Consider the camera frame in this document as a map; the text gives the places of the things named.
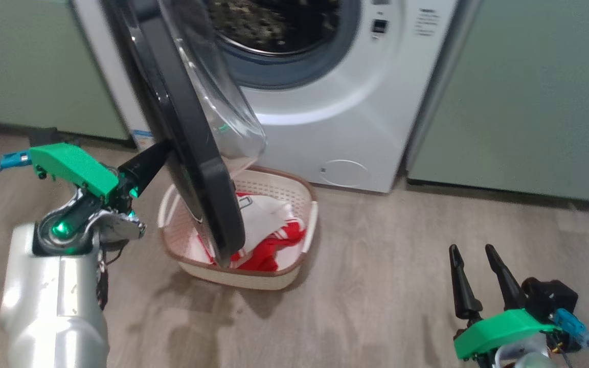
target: beige plastic basket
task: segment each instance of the beige plastic basket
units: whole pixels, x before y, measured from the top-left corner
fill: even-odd
[[[158,212],[165,250],[194,277],[247,289],[278,290],[295,281],[310,249],[318,219],[318,202],[313,188],[294,175],[253,167],[234,179],[236,189],[253,195],[266,195],[292,203],[294,214],[306,224],[306,236],[299,244],[276,254],[279,269],[274,272],[245,271],[211,265],[196,242],[197,233],[190,214],[172,185],[163,196]]]

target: washing machine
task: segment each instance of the washing machine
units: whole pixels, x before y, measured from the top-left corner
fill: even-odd
[[[239,86],[267,135],[259,165],[330,186],[391,190],[458,0],[205,0],[197,17],[192,1],[73,0],[138,146],[152,142],[150,118],[119,47],[122,3],[133,3],[140,23],[177,12],[189,27],[215,31],[232,75],[215,82]],[[170,6],[156,6],[163,2]]]

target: cabinet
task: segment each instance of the cabinet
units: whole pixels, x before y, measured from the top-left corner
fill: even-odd
[[[409,179],[589,200],[589,2],[466,3]]]
[[[67,2],[0,0],[0,123],[128,139]]]

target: wooden floor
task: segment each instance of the wooden floor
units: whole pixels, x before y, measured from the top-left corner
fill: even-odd
[[[0,154],[26,139],[0,133]],[[119,165],[132,156],[88,148]],[[170,184],[161,172],[136,202],[149,223],[110,268],[105,310],[111,367],[475,366],[457,361],[448,247],[458,244],[484,316],[502,311],[484,245],[494,244],[522,281],[558,278],[580,294],[589,325],[589,212],[404,190],[389,196],[318,188],[320,223],[294,286],[247,291],[195,280],[159,245],[156,214]],[[30,168],[0,174],[0,300],[12,229],[68,197]],[[589,366],[589,352],[573,356]],[[0,366],[8,366],[0,330]]]

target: washing machine door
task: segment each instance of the washing machine door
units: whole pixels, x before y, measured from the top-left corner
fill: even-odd
[[[117,47],[171,175],[217,263],[244,245],[232,176],[265,147],[252,109],[226,69],[197,0],[103,0]]]

